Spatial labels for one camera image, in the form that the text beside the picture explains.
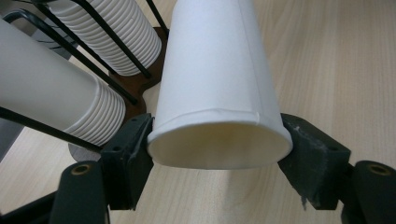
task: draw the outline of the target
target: screw hole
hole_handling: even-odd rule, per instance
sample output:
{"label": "screw hole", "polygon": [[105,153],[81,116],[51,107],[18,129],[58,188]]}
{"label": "screw hole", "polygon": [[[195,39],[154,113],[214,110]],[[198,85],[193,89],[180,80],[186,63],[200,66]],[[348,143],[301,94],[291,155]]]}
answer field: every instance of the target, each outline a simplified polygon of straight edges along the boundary
{"label": "screw hole", "polygon": [[371,172],[377,175],[390,175],[390,170],[387,167],[376,164],[370,164],[368,167]]}
{"label": "screw hole", "polygon": [[87,174],[91,169],[91,166],[88,164],[82,164],[80,166],[75,167],[72,170],[72,175],[85,175]]}

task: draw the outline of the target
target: paper cup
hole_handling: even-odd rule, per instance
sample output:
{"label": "paper cup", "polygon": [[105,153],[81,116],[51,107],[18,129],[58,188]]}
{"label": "paper cup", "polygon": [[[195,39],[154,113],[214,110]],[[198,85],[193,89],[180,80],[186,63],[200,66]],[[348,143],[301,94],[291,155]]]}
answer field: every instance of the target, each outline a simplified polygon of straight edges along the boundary
{"label": "paper cup", "polygon": [[67,129],[63,130],[65,133],[71,133],[75,130],[77,130],[83,123],[87,122],[91,116],[92,113],[95,112],[96,107],[100,104],[102,96],[102,87],[99,84],[99,80],[97,80],[97,86],[96,86],[96,94],[95,98],[91,103],[90,109],[85,113],[83,117],[81,117],[78,121],[76,121],[72,126],[68,127]]}
{"label": "paper cup", "polygon": [[120,122],[120,100],[117,98],[115,92],[109,92],[109,94],[112,95],[111,104],[109,106],[110,111],[101,117],[102,120],[97,128],[99,132],[95,133],[92,137],[92,141],[94,142],[106,139],[110,135],[112,128],[117,124],[117,122]]}
{"label": "paper cup", "polygon": [[103,98],[101,98],[101,104],[99,104],[95,110],[93,111],[90,119],[88,122],[83,123],[77,130],[72,132],[74,136],[84,138],[88,134],[95,132],[96,130],[93,128],[98,122],[100,122],[101,117],[107,112],[108,110],[108,102],[109,102],[109,95],[106,91],[102,92]]}
{"label": "paper cup", "polygon": [[[133,76],[140,73],[140,70],[132,62],[130,62],[128,68],[122,67],[119,69],[120,57],[107,54],[107,49],[118,49],[117,52],[111,51],[112,53],[120,53],[122,50],[102,29],[98,29],[100,27],[99,24],[91,16],[87,17],[81,14],[81,11],[78,10],[80,7],[77,4],[58,4],[57,2],[48,3],[49,9],[53,14],[58,16],[66,26],[95,51],[115,72],[122,76]],[[149,49],[148,45],[161,44],[160,38],[149,24],[149,21],[135,0],[106,0],[103,2],[93,0],[91,2],[95,10],[136,57],[137,55],[142,55],[142,52],[135,51],[136,49]],[[150,37],[150,33],[155,34],[155,43],[146,40],[146,38]],[[159,51],[152,51],[147,57],[149,60],[141,61],[139,57],[137,58],[143,66],[149,67],[156,61],[158,56]],[[121,58],[129,60],[124,53],[122,53]]]}
{"label": "paper cup", "polygon": [[0,104],[66,130],[97,98],[97,78],[0,21]]}
{"label": "paper cup", "polygon": [[245,169],[288,155],[250,1],[177,2],[156,114],[148,152],[163,165]]}
{"label": "paper cup", "polygon": [[80,137],[81,130],[83,130],[96,117],[96,114],[99,112],[105,98],[105,93],[103,91],[104,86],[99,85],[99,87],[100,87],[100,91],[99,91],[98,102],[95,105],[93,111],[91,111],[91,113],[89,114],[88,118],[75,123],[73,126],[64,130],[64,132],[73,134],[76,137]]}
{"label": "paper cup", "polygon": [[142,55],[142,61],[144,62],[152,62],[153,59],[158,57],[158,55],[160,55],[161,53],[161,47],[162,47],[161,41],[154,42],[151,45],[152,45],[151,49],[148,50],[148,52],[150,53],[146,52],[144,55]]}

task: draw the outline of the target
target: black plastic part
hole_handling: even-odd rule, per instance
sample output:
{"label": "black plastic part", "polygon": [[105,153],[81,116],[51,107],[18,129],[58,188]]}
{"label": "black plastic part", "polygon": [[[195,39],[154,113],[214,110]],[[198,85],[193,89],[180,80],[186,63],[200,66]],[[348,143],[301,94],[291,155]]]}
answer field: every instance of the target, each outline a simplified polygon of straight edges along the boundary
{"label": "black plastic part", "polygon": [[282,114],[293,150],[278,165],[303,202],[318,210],[333,210],[338,203],[336,186],[347,170],[350,150],[304,119]]}
{"label": "black plastic part", "polygon": [[111,79],[106,73],[104,73],[98,66],[96,66],[93,62],[91,62],[84,54],[79,52],[77,49],[73,47],[72,44],[67,42],[62,36],[60,36],[56,31],[54,31],[49,25],[43,22],[40,18],[38,18],[35,14],[29,12],[25,9],[17,9],[9,12],[3,20],[8,23],[12,23],[13,21],[24,18],[30,23],[32,23],[35,27],[40,29],[44,34],[55,40],[60,46],[69,51],[73,56],[75,56],[79,61],[87,65],[99,78],[105,81],[108,85],[110,85],[115,91],[124,96],[131,104],[135,105],[137,100],[126,91],[120,84]]}
{"label": "black plastic part", "polygon": [[163,21],[163,18],[161,17],[160,12],[158,11],[157,7],[155,7],[155,4],[152,2],[152,0],[147,0],[149,8],[151,8],[152,14],[154,14],[155,18],[157,19],[157,22],[160,24],[161,28],[163,29],[163,32],[166,35],[166,38],[169,37],[169,29],[166,27],[165,22]]}
{"label": "black plastic part", "polygon": [[98,61],[103,67],[105,67],[110,73],[116,73],[112,67],[110,67],[105,61],[103,61],[99,55],[97,55],[90,47],[88,47],[78,36],[76,36],[67,26],[65,26],[55,15],[50,12],[50,10],[41,4],[33,3],[35,7],[40,10],[44,15],[46,15],[53,23],[55,23],[61,30],[63,30],[67,35],[69,35],[74,41],[76,41],[82,48],[84,48],[91,56]]}
{"label": "black plastic part", "polygon": [[33,119],[29,119],[23,115],[20,115],[18,113],[15,113],[11,110],[5,109],[0,106],[0,118],[2,119],[8,119],[14,122],[17,122],[21,125],[27,126],[32,129],[36,129],[42,133],[46,133],[49,135],[52,135],[54,137],[60,138],[66,142],[72,143],[74,145],[80,146],[80,147],[85,147],[88,150],[94,151],[94,152],[99,152],[102,150],[101,147],[96,146],[92,143],[89,143],[87,141],[84,141],[82,139],[79,139],[69,133],[64,133],[58,129],[52,128],[47,124],[38,122]]}
{"label": "black plastic part", "polygon": [[1,216],[0,223],[49,223],[50,212],[52,210],[53,201],[55,200],[55,193],[56,192],[53,192],[32,203],[26,204],[17,210]]}
{"label": "black plastic part", "polygon": [[136,209],[154,165],[147,152],[152,120],[150,114],[128,120],[101,152],[111,210]]}
{"label": "black plastic part", "polygon": [[49,223],[109,223],[101,165],[82,161],[64,170]]}
{"label": "black plastic part", "polygon": [[367,223],[396,223],[396,172],[393,168],[375,161],[359,161],[352,181]]}
{"label": "black plastic part", "polygon": [[356,190],[352,182],[354,167],[349,164],[346,172],[341,175],[336,192],[340,201],[344,204],[341,214],[343,224],[366,224],[361,205],[356,195]]}

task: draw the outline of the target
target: wood grain surface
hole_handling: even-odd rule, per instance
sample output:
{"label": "wood grain surface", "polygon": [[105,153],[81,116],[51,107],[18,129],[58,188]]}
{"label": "wood grain surface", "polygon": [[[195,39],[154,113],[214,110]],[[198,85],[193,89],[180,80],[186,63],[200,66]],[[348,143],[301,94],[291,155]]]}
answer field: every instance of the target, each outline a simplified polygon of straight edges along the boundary
{"label": "wood grain surface", "polygon": [[[172,1],[154,1],[170,25]],[[157,26],[144,0],[138,1]],[[396,167],[396,1],[256,0],[262,40],[283,113],[307,119],[361,160]],[[155,109],[158,89],[145,93]],[[25,128],[0,163],[0,211],[57,188],[73,163],[67,144]],[[302,207],[277,164],[204,171],[155,164],[137,210],[112,223],[341,223]]]}

